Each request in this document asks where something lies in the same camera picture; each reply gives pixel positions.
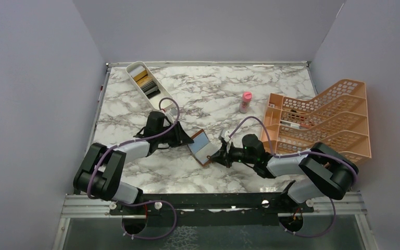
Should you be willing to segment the brown leather card holder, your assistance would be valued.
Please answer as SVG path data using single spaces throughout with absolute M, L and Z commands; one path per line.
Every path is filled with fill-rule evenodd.
M 191 155 L 202 167 L 209 165 L 210 157 L 219 151 L 219 148 L 210 141 L 203 129 L 193 134 L 191 139 L 193 143 L 187 145 Z

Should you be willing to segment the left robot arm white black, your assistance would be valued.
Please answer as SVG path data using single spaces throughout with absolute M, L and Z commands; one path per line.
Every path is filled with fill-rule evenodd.
M 92 144 L 74 177 L 73 187 L 82 192 L 90 188 L 94 198 L 122 202 L 131 214 L 141 211 L 143 190 L 121 181 L 125 163 L 148 157 L 160 144 L 179 147 L 194 141 L 178 121 L 171 122 L 161 111 L 150 112 L 146 125 L 134 137 L 136 141 L 112 151 L 106 145 Z

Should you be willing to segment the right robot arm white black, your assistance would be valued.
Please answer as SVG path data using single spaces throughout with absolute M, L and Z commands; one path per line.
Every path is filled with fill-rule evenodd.
M 254 134 L 242 138 L 242 147 L 221 139 L 222 146 L 209 160 L 227 168 L 239 162 L 252 165 L 262 178 L 274 179 L 280 176 L 298 174 L 305 176 L 292 181 L 280 195 L 280 206 L 292 212 L 305 201 L 326 196 L 341 200 L 348 189 L 357 181 L 357 166 L 331 147 L 318 142 L 304 152 L 276 155 L 267 152 L 262 141 Z

